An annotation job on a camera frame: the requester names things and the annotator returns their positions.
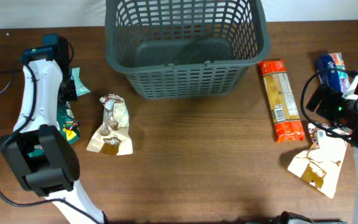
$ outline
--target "basket rim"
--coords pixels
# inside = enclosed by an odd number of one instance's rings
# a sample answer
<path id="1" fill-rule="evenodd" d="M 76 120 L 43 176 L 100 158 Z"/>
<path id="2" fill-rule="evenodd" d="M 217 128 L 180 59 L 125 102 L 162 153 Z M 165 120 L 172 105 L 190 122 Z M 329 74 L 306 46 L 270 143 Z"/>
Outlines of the basket rim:
<path id="1" fill-rule="evenodd" d="M 200 69 L 200 68 L 214 68 L 214 67 L 248 67 L 251 65 L 255 65 L 258 62 L 261 62 L 262 60 L 264 60 L 267 55 L 270 53 L 270 48 L 271 48 L 271 42 L 270 42 L 270 37 L 269 37 L 269 33 L 267 31 L 267 26 L 266 26 L 266 17 L 265 17 L 265 13 L 264 13 L 264 9 L 262 6 L 262 2 L 260 0 L 254 0 L 255 1 L 255 6 L 257 8 L 256 12 L 257 15 L 255 15 L 254 19 L 258 19 L 259 20 L 259 28 L 260 28 L 260 33 L 261 33 L 261 37 L 263 39 L 263 46 L 262 46 L 262 50 L 259 52 L 258 55 L 256 55 L 253 58 L 250 59 L 245 59 L 245 60 L 217 60 L 214 62 L 205 62 L 205 63 L 194 63 L 194 64 L 184 64 L 184 65 L 174 65 L 174 64 L 169 64 L 169 65 L 151 65 L 151 66 L 144 66 L 144 67 L 125 67 L 123 65 L 120 65 L 118 63 L 118 61 L 116 60 L 116 58 L 114 57 L 110 57 L 109 55 L 109 51 L 105 51 L 105 58 L 108 62 L 108 64 L 110 64 L 110 66 L 115 69 L 117 72 L 119 73 L 123 73 L 123 74 L 134 74 L 134 73 L 150 73 L 150 72 L 167 72 L 170 70 L 189 70 L 189 69 Z M 108 10 L 106 11 L 106 21 L 108 19 L 112 19 L 114 18 L 114 16 L 112 16 L 112 13 L 110 13 Z M 110 27 L 105 26 L 105 32 L 110 32 Z"/>

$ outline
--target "white backdrop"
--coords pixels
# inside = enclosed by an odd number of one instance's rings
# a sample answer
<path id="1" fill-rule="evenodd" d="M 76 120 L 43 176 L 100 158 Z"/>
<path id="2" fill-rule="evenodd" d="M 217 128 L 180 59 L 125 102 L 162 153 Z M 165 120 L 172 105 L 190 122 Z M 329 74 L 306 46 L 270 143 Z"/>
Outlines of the white backdrop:
<path id="1" fill-rule="evenodd" d="M 358 0 L 262 0 L 262 3 L 269 22 L 358 19 Z M 0 29 L 104 26 L 104 5 L 105 0 L 0 0 Z"/>

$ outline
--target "blue package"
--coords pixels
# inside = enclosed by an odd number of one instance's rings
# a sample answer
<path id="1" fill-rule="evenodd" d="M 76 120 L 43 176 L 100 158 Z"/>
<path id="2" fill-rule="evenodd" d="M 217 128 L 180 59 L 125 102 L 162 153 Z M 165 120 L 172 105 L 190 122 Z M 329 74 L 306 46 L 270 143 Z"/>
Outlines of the blue package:
<path id="1" fill-rule="evenodd" d="M 317 71 L 325 69 L 336 68 L 335 61 L 332 56 L 328 54 L 321 55 L 316 61 Z M 324 72 L 319 75 L 320 82 L 337 91 L 341 91 L 341 81 L 337 71 Z"/>

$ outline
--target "dark green basket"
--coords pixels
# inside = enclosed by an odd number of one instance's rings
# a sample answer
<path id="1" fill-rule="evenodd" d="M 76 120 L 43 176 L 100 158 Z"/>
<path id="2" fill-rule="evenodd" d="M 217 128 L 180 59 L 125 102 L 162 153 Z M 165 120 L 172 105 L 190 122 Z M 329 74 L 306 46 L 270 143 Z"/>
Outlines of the dark green basket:
<path id="1" fill-rule="evenodd" d="M 270 51 L 260 0 L 106 0 L 106 60 L 147 99 L 229 93 Z"/>

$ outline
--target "wooden table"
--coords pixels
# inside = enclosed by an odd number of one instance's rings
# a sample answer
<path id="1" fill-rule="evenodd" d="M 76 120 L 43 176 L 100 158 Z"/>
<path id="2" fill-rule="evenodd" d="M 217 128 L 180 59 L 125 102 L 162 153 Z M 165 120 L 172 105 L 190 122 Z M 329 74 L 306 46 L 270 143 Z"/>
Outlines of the wooden table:
<path id="1" fill-rule="evenodd" d="M 347 68 L 358 69 L 358 21 L 269 23 L 268 29 L 272 40 L 268 58 L 286 60 L 298 103 L 319 54 L 342 52 Z M 21 68 L 22 50 L 40 45 L 42 35 L 52 32 L 74 45 L 72 65 L 81 67 L 82 82 L 91 90 L 71 104 L 81 123 L 81 139 L 73 148 L 80 160 L 83 187 L 110 220 L 252 220 L 286 210 L 351 223 L 356 190 L 352 149 L 347 149 L 334 199 L 289 173 L 286 165 L 291 157 L 311 143 L 274 142 L 267 97 L 256 66 L 227 96 L 149 101 L 106 63 L 104 28 L 83 27 L 0 30 L 0 70 Z M 0 96 L 0 136 L 12 131 L 19 114 L 23 78 L 21 74 L 17 77 Z M 5 81 L 0 78 L 0 89 Z M 111 157 L 85 149 L 102 122 L 98 99 L 107 93 L 126 100 L 133 155 Z M 21 189 L 2 158 L 0 185 L 14 201 L 39 200 Z M 16 208 L 0 199 L 0 223 L 66 222 L 52 204 Z"/>

